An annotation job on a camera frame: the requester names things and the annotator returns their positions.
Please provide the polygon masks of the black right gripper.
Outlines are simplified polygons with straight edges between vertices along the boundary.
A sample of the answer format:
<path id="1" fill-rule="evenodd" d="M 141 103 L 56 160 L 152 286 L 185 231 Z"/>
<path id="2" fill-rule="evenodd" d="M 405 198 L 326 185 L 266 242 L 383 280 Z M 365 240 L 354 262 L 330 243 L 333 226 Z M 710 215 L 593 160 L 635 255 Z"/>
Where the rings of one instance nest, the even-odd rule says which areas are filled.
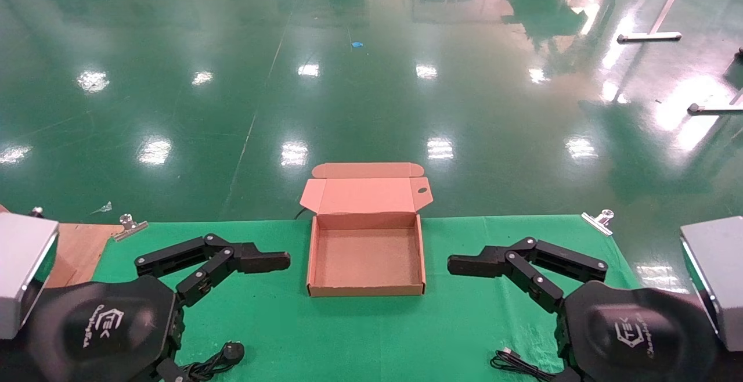
<path id="1" fill-rule="evenodd" d="M 537 268 L 588 283 L 564 299 Z M 613 289 L 600 283 L 605 261 L 536 237 L 485 246 L 478 255 L 451 255 L 448 271 L 507 278 L 547 313 L 560 309 L 555 337 L 562 380 L 706 381 L 719 356 L 719 338 L 692 295 Z"/>

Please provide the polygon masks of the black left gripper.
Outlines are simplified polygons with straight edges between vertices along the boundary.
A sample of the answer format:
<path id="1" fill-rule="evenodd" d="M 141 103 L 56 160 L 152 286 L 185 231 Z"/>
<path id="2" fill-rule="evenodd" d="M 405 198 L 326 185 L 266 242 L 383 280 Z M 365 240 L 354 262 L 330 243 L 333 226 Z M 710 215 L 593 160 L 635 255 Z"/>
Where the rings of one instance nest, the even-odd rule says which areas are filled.
<path id="1" fill-rule="evenodd" d="M 177 295 L 157 279 L 191 266 L 197 270 L 176 286 Z M 26 379 L 189 381 L 175 363 L 183 332 L 179 306 L 192 307 L 234 272 L 289 266 L 285 251 L 262 252 L 252 242 L 207 234 L 139 256 L 139 278 L 130 282 L 52 289 L 27 319 Z"/>

